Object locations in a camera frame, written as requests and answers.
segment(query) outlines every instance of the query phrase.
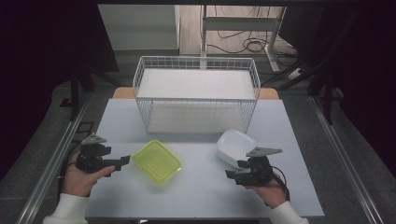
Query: green plastic container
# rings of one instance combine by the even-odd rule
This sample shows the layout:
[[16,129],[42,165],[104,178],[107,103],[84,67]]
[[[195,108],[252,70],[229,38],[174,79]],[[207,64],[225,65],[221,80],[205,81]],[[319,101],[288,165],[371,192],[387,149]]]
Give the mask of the green plastic container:
[[158,140],[152,140],[131,158],[158,185],[166,183],[181,168],[180,159]]

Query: white container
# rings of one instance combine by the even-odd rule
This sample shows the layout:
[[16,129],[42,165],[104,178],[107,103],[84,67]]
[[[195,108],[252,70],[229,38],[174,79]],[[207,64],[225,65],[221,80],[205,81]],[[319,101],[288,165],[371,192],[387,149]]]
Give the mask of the white container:
[[148,133],[246,132],[260,80],[252,59],[142,57],[134,95]]
[[237,161],[246,161],[246,154],[257,146],[256,140],[237,130],[227,130],[218,141],[218,156],[231,166],[242,169]]

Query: white wire basket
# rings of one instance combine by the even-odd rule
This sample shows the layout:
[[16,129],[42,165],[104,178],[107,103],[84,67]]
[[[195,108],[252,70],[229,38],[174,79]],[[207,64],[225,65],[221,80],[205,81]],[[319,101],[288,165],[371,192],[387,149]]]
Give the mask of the white wire basket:
[[260,95],[246,58],[142,57],[134,95],[148,133],[248,130]]

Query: hand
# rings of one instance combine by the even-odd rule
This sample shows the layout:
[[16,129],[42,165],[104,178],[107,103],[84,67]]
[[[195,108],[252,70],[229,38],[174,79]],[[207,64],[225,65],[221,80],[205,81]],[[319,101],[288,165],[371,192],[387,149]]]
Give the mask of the hand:
[[285,191],[274,179],[265,186],[245,186],[245,188],[256,191],[271,208],[276,208],[286,201]]
[[80,171],[75,165],[78,154],[73,155],[70,161],[71,164],[67,167],[66,174],[64,175],[64,193],[85,197],[91,192],[93,185],[97,183],[98,179],[111,174],[116,167],[108,166],[96,173],[86,174]]

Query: black mechanical device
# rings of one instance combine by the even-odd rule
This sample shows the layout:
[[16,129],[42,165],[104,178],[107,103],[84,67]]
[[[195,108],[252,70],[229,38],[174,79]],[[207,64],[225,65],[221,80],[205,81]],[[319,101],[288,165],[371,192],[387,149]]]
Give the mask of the black mechanical device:
[[266,155],[282,152],[281,149],[256,147],[248,154],[247,161],[237,161],[238,166],[244,169],[250,169],[249,173],[226,170],[228,178],[235,180],[236,185],[242,186],[265,186],[274,179],[285,191],[286,199],[290,200],[289,190],[285,183],[274,174],[273,166],[270,164]]
[[104,160],[102,157],[111,153],[111,147],[105,147],[105,138],[99,137],[94,133],[81,142],[76,167],[88,174],[95,173],[107,166],[114,165],[115,171],[120,171],[123,165],[129,163],[131,156],[121,157],[119,160]]

